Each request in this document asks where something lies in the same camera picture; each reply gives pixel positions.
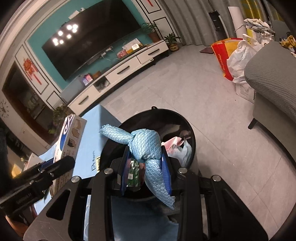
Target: tile floor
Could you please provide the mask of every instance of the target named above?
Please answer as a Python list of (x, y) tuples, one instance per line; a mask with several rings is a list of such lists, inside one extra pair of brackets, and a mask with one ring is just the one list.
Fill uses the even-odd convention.
[(271, 238), (296, 200), (296, 171), (278, 145), (252, 120), (253, 104), (235, 94), (214, 55), (185, 46), (143, 71), (101, 104), (121, 122), (151, 106), (179, 112), (192, 125), (197, 163), (219, 174)]

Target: red and yellow shopping bag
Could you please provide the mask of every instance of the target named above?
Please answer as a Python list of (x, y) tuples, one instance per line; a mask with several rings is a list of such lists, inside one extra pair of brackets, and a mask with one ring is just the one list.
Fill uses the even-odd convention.
[(237, 49), (237, 44), (241, 40), (242, 40), (241, 38), (228, 38), (228, 39), (220, 40), (211, 45), (221, 65), (221, 68), (224, 72), (224, 77), (231, 81), (233, 80), (233, 77), (231, 76), (228, 70), (226, 60), (229, 58), (232, 52)]

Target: teal wall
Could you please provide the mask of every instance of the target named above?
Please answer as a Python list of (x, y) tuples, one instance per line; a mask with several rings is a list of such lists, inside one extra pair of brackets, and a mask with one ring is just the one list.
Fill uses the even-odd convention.
[[(41, 26), (34, 32), (34, 34), (29, 38), (28, 42), (31, 46), (32, 50), (34, 51), (35, 55), (46, 69), (46, 71), (50, 74), (52, 79), (59, 85), (61, 89), (64, 89), (70, 82), (81, 73), (91, 73), (94, 74), (99, 70), (104, 70), (105, 68), (109, 68), (116, 64), (118, 60), (116, 59), (116, 53), (118, 53), (122, 46), (135, 39), (138, 40), (143, 44), (152, 43), (151, 39), (143, 34), (140, 30), (128, 35), (125, 39), (118, 41), (113, 46), (113, 51), (109, 51), (105, 56), (105, 59), (98, 59), (94, 63), (88, 66), (84, 66), (78, 72), (76, 72), (73, 76), (69, 79), (65, 80), (56, 70), (54, 65), (51, 63), (49, 58), (47, 57), (46, 53), (42, 49), (42, 45), (61, 27), (62, 24), (69, 21), (69, 16), (75, 11), (80, 11), (80, 8), (84, 7), (89, 8), (90, 6), (100, 2), (102, 0), (70, 0), (61, 8), (56, 10), (47, 20), (45, 20)], [(125, 5), (128, 7), (130, 12), (133, 14), (137, 22), (141, 25), (145, 21), (142, 18), (141, 14), (132, 3), (131, 0), (122, 0)]]

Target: sofa leg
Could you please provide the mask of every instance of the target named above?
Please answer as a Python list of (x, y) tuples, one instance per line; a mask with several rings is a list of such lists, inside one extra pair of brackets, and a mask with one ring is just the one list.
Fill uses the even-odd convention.
[(248, 128), (249, 128), (249, 129), (252, 129), (256, 123), (257, 123), (257, 120), (256, 120), (255, 118), (253, 118), (253, 120), (252, 120), (251, 123), (249, 124)]

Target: white tv cabinet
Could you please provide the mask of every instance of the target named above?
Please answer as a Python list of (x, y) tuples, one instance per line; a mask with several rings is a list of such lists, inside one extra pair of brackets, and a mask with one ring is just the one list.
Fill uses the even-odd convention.
[[(161, 40), (135, 52), (106, 71), (99, 78), (93, 80), (89, 86), (87, 86), (73, 101), (68, 104), (68, 107), (75, 114), (80, 115), (112, 87), (117, 85), (135, 71), (152, 62), (155, 56), (167, 50), (168, 46), (164, 40)], [(94, 84), (100, 81), (103, 77), (105, 77), (110, 82), (110, 84), (103, 90), (99, 91)]]

